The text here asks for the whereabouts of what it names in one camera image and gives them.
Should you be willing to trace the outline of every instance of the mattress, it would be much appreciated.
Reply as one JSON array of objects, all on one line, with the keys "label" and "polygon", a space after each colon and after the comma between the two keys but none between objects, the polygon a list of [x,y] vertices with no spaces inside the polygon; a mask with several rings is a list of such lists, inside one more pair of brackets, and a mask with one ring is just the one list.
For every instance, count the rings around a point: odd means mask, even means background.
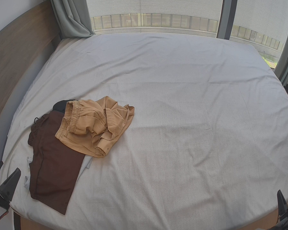
[{"label": "mattress", "polygon": [[[129,128],[78,179],[66,215],[30,197],[35,117],[63,99],[110,96],[135,107]],[[53,229],[233,229],[288,198],[288,95],[253,46],[170,33],[61,42],[11,125],[0,183],[11,207]]]}]

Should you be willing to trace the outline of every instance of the bed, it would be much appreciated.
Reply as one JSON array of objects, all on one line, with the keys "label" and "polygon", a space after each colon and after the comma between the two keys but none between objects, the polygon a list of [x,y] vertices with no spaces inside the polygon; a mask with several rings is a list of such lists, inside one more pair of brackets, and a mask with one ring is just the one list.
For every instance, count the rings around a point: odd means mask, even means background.
[{"label": "bed", "polygon": [[[23,187],[35,117],[63,99],[135,107],[93,158],[66,215]],[[22,171],[11,207],[53,229],[237,229],[288,198],[288,95],[250,45],[174,33],[65,39],[14,114],[0,183]]]}]

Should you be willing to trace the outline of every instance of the wooden bed frame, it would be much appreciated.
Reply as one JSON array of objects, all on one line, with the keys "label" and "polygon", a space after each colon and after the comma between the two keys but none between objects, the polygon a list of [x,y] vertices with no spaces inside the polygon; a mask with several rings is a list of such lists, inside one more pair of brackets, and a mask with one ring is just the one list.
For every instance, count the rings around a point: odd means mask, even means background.
[{"label": "wooden bed frame", "polygon": [[[0,159],[13,115],[60,42],[59,33],[50,0],[22,14],[0,31]],[[267,229],[274,226],[276,220],[277,210],[274,210],[240,230]],[[24,218],[21,225],[23,230],[27,227],[49,229]]]}]

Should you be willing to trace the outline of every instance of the pile of clothes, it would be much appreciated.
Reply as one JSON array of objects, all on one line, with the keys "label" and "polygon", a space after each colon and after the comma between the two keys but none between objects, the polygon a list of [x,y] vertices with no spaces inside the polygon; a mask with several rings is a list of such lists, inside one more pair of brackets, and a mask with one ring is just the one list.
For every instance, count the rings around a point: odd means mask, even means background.
[{"label": "pile of clothes", "polygon": [[75,183],[92,157],[103,158],[130,125],[134,107],[106,96],[98,101],[63,100],[35,118],[28,144],[31,198],[65,215]]}]

